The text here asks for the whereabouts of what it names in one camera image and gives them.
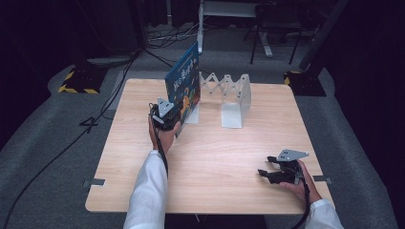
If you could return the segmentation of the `grey flat stand foot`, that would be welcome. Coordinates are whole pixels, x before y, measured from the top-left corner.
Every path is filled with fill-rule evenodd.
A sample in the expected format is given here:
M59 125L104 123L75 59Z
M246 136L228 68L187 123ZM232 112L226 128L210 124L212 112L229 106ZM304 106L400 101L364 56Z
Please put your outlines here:
M134 58L133 55L112 55L107 57L89 58L88 62L97 67L110 68L129 63Z

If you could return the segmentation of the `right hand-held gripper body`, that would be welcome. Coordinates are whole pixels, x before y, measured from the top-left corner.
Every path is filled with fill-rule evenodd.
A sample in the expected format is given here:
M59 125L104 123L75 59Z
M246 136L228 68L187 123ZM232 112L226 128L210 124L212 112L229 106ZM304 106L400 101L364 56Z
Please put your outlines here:
M277 160L281 161L280 163L276 163L281 169L279 172L281 182L298 184L304 178L298 159L308 155L306 152L285 149L280 155L276 156Z

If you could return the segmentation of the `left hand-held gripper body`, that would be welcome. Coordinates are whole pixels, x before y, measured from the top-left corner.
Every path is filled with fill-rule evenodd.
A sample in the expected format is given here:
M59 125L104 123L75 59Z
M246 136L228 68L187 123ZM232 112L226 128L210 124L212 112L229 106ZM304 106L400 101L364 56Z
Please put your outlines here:
M179 105L159 97L157 103L153 104L150 109L153 125L162 131L173 130L175 126L174 118L179 109Z

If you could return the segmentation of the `blue cartoon picture book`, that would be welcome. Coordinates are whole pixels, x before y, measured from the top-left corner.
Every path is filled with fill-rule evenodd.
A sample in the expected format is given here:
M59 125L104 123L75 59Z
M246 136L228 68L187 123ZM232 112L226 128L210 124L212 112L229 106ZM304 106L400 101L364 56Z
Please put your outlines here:
M164 77L167 97L175 105L181 103L181 127L183 127L194 113L201 99L201 82L199 72L199 48L195 42L174 67Z

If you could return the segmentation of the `black metal chair frame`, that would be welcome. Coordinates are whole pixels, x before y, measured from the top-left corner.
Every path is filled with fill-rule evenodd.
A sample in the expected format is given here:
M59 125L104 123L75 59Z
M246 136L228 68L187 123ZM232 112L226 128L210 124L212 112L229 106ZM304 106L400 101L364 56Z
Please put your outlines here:
M283 34L281 39L285 39L288 34L297 34L288 62L289 64L292 63L297 46L304 31L304 26L299 18L298 10L299 0L263 0L261 4L255 6L254 24L248 29L244 38L244 40L246 40L252 32L252 29L255 29L250 63L253 63L260 34L266 32L281 32Z

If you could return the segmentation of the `white desk frame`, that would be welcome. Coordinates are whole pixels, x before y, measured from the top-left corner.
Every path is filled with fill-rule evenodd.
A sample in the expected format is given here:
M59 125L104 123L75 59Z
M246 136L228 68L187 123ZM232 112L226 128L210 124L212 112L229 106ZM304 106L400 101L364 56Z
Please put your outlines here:
M227 16L227 17L255 17L256 3L200 0L199 6L199 28L197 34L198 51L203 52L203 20L206 16Z

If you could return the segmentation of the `person's right hand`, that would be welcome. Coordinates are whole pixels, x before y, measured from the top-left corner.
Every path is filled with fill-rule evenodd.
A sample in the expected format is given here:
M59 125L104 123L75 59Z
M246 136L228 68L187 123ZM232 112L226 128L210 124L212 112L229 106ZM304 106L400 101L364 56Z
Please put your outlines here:
M295 196L297 196L304 204L307 202L312 204L313 202L320 200L322 197L317 191L315 184L307 170L306 165L300 159L298 159L298 163L303 172L304 180L300 180L298 184L288 183L288 182L280 182L279 186L283 189L291 191ZM309 200L306 200L306 190L309 190Z

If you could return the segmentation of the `person's left hand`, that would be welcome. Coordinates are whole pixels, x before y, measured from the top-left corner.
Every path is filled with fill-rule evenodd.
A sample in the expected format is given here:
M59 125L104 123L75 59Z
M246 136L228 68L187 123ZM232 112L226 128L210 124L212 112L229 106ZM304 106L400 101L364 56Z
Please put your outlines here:
M181 123L178 121L174 129L171 131L158 131L157 134L154 130L153 121L148 118L149 135L152 142L152 149L157 150L159 148L158 139L160 140L161 147L165 153L167 153L173 144L175 134L179 130Z

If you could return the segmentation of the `black yellow striped stand base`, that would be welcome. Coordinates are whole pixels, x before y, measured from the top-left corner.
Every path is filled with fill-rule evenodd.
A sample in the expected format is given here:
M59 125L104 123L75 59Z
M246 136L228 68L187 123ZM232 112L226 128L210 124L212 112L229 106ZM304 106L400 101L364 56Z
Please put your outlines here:
M71 94L99 94L107 72L107 69L97 67L72 68L58 91Z
M317 77L305 72L288 71L284 73L284 83L290 86L295 96L325 96L326 93Z

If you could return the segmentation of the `slanted dark metal post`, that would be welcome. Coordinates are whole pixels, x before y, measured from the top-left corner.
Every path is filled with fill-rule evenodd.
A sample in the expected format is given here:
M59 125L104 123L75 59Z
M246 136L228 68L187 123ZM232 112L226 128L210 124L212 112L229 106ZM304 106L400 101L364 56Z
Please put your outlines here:
M303 59L299 64L299 69L302 71L307 71L310 67L314 65L315 56L321 51L321 47L327 40L327 37L331 30L333 29L335 23L340 17L342 11L346 7L350 0L336 0L335 5L332 7L330 14L326 17L326 21L322 25L318 33L316 33L312 45L309 50L304 55Z

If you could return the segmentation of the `translucent expandable bookend rack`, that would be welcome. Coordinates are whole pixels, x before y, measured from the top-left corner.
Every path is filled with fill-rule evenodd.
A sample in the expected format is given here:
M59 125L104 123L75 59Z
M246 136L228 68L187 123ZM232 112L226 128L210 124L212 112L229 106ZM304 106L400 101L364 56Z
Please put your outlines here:
M244 73L234 81L230 74L219 79L211 73L204 77L199 73L202 92L209 95L218 95L221 99L221 125L228 129L241 129L244 127L245 115L251 105L250 78Z

